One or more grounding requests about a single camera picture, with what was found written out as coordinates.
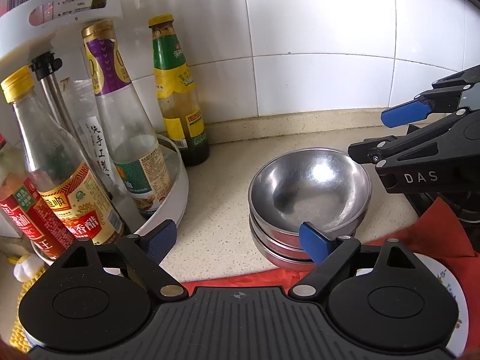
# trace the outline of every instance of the purple bottle neck wrapper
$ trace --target purple bottle neck wrapper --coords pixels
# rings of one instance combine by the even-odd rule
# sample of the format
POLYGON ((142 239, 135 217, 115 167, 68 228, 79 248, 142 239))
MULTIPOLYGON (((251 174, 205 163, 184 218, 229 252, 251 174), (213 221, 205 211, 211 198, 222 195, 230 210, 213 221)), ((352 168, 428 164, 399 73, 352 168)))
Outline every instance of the purple bottle neck wrapper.
POLYGON ((106 95, 131 84, 131 81, 122 81, 117 75, 114 60, 116 57, 114 55, 114 42, 110 39, 93 39, 87 42, 87 47, 100 65, 104 78, 103 87, 100 88, 100 93, 96 93, 95 96, 106 95))

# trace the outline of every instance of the white plastic shelf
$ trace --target white plastic shelf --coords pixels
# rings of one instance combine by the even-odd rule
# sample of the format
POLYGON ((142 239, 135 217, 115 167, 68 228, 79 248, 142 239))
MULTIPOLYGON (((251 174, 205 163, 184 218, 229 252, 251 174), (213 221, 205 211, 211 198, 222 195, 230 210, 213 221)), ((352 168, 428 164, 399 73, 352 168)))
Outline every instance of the white plastic shelf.
POLYGON ((59 0, 29 0, 0 17, 0 80, 30 63, 32 58, 51 50, 55 38, 69 38, 75 32, 79 36, 86 23, 122 18, 120 0, 106 0, 104 8, 57 17, 38 26, 30 24, 30 13, 52 1, 59 0))

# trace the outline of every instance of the yellow knitted mat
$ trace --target yellow knitted mat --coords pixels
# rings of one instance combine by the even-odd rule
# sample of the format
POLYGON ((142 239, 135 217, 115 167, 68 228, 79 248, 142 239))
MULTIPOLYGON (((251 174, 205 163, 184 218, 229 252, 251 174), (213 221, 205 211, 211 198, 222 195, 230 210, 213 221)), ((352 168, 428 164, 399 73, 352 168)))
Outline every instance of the yellow knitted mat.
POLYGON ((35 277, 32 280, 24 283, 22 290, 20 291, 20 295, 18 296, 17 318, 15 319, 13 329, 11 330, 10 345, 18 350, 21 350, 23 353, 27 353, 30 349, 32 349, 32 347, 28 343, 25 334, 23 333, 22 325, 20 325, 20 320, 18 319, 18 306, 20 305, 20 301, 22 300, 23 296, 44 272, 45 268, 40 269, 40 271, 35 274, 35 277))

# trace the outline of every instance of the purple label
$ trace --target purple label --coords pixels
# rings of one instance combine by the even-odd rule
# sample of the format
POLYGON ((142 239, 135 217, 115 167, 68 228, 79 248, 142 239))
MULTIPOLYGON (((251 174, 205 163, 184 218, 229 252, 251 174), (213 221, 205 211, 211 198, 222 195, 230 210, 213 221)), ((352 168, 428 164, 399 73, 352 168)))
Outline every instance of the purple label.
POLYGON ((106 95, 131 84, 116 41, 93 39, 85 46, 95 96, 106 95))

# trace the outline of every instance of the glass bottle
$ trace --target glass bottle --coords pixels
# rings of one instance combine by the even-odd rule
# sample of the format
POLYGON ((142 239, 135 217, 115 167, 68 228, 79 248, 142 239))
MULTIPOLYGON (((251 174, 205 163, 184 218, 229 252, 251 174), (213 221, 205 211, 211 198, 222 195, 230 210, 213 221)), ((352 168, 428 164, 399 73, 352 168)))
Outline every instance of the glass bottle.
POLYGON ((78 142, 42 107, 27 66, 1 87, 13 104, 30 180, 55 215, 77 238, 114 242, 124 231, 109 198, 88 167, 78 142))
POLYGON ((139 212, 155 213, 172 181, 157 134, 118 51, 112 20, 82 30, 106 146, 139 212))
POLYGON ((0 206, 15 225, 53 260, 75 241, 28 178, 22 150, 7 144, 1 134, 0 206))
POLYGON ((210 148, 198 104, 194 79, 173 28, 170 14, 152 17, 154 74, 157 99, 166 132, 180 149, 187 166, 208 158, 210 148))

